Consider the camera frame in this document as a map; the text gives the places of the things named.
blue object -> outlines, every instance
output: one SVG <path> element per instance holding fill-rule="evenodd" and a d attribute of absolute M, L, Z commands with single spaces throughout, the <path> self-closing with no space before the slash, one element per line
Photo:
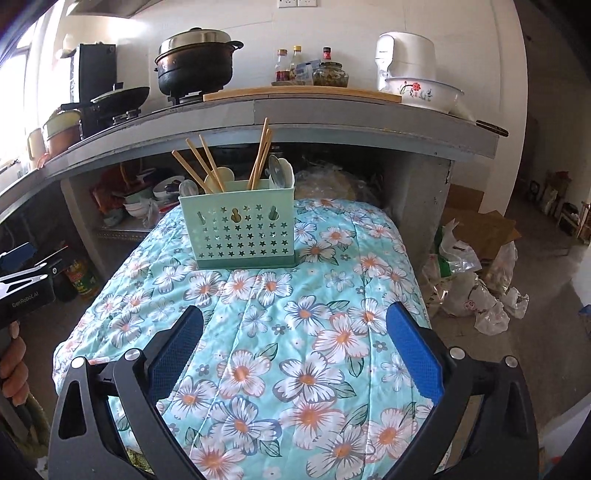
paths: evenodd
<path fill-rule="evenodd" d="M 189 307 L 173 327 L 173 331 L 148 369 L 150 402 L 167 398 L 172 392 L 203 334 L 203 314 Z"/>
<path fill-rule="evenodd" d="M 388 308 L 386 329 L 419 393 L 437 405 L 443 395 L 443 369 L 421 337 L 419 326 L 399 301 Z"/>
<path fill-rule="evenodd" d="M 13 273 L 20 270 L 36 253 L 37 249 L 30 243 L 22 244 L 10 252 L 4 252 L 0 254 L 0 271 Z"/>

floral quilt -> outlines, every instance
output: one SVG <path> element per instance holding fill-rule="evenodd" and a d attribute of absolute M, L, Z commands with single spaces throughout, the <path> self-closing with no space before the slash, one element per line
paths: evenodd
<path fill-rule="evenodd" d="M 386 332 L 401 301 L 429 326 L 404 245 L 380 210 L 295 203 L 295 268 L 199 270 L 180 208 L 109 280 L 54 354 L 61 388 L 75 356 L 118 359 L 189 305 L 206 327 L 158 411 L 209 480 L 382 478 L 432 403 Z M 118 399 L 124 444 L 140 452 Z"/>

glass bottle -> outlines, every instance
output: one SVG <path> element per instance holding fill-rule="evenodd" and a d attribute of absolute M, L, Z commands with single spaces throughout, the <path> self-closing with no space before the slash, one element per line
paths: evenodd
<path fill-rule="evenodd" d="M 301 46 L 294 45 L 294 54 L 291 58 L 291 64 L 290 64 L 290 72 L 291 72 L 290 79 L 291 80 L 296 79 L 296 67 L 300 63 L 304 63 L 304 61 L 302 60 L 302 55 L 301 55 Z"/>
<path fill-rule="evenodd" d="M 275 65 L 275 81 L 286 82 L 291 77 L 289 60 L 287 59 L 287 50 L 277 51 L 277 65 Z"/>
<path fill-rule="evenodd" d="M 323 62 L 314 72 L 314 85 L 326 87 L 347 87 L 349 75 L 343 70 L 343 65 L 332 61 L 330 47 L 324 47 Z"/>

blue gripper pad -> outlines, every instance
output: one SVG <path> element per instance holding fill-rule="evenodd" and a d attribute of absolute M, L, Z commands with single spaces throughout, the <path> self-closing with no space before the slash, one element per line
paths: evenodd
<path fill-rule="evenodd" d="M 148 399 L 168 398 L 203 334 L 201 310 L 190 306 L 170 330 L 158 332 L 144 349 L 148 359 Z"/>
<path fill-rule="evenodd" d="M 443 395 L 443 369 L 419 333 L 419 326 L 399 301 L 386 313 L 386 329 L 419 393 L 437 405 Z"/>

range hood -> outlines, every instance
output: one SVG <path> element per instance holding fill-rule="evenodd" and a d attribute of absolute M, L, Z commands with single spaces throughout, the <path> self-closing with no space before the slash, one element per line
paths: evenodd
<path fill-rule="evenodd" d="M 67 15 L 102 15 L 105 17 L 131 18 L 162 0 L 79 0 L 73 2 Z"/>

